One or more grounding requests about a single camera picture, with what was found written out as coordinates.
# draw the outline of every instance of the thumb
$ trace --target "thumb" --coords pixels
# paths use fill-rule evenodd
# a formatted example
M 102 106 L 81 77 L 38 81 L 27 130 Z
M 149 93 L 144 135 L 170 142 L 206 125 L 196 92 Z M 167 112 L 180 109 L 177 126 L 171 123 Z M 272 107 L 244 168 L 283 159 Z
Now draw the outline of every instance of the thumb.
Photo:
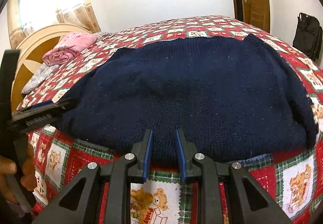
M 17 165 L 11 159 L 0 156 L 0 175 L 15 174 Z

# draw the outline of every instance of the human hand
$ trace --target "human hand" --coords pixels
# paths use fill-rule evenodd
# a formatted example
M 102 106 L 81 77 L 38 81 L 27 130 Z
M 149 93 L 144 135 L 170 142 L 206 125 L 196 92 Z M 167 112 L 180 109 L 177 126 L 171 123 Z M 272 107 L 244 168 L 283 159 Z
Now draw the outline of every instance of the human hand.
M 23 176 L 20 179 L 22 186 L 28 191 L 33 191 L 37 186 L 37 180 L 35 177 L 35 166 L 34 166 L 34 149 L 33 146 L 28 143 L 27 146 L 28 158 L 22 166 Z M 7 181 L 4 175 L 15 174 L 17 172 L 17 165 L 12 160 L 0 156 L 0 191 L 7 201 L 12 203 L 18 203 L 13 192 L 8 187 Z

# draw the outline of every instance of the beige curtain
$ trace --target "beige curtain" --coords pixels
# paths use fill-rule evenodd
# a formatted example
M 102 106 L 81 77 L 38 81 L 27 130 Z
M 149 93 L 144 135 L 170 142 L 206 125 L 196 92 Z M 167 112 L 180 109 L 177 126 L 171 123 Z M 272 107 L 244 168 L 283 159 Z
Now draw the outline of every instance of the beige curtain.
M 101 31 L 89 0 L 9 0 L 7 8 L 12 49 L 32 32 L 55 23 Z

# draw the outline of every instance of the black bag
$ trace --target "black bag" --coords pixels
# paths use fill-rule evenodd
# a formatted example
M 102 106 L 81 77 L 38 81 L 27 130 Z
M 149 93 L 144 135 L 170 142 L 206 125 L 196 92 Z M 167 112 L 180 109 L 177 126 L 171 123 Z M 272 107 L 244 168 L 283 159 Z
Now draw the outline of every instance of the black bag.
M 319 57 L 321 50 L 322 35 L 323 31 L 319 21 L 314 16 L 300 13 L 293 47 L 315 60 Z

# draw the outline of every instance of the triangular cutout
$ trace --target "triangular cutout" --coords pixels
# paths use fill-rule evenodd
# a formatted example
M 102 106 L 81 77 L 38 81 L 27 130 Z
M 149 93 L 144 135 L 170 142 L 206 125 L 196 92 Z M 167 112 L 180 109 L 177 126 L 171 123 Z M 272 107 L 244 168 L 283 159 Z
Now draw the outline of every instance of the triangular cutout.
M 81 178 L 74 187 L 61 199 L 59 202 L 60 207 L 76 211 L 78 208 L 81 195 L 85 186 L 86 178 Z
M 242 182 L 247 194 L 251 211 L 257 211 L 262 208 L 268 207 L 268 202 L 266 201 L 266 199 L 247 178 L 243 178 Z

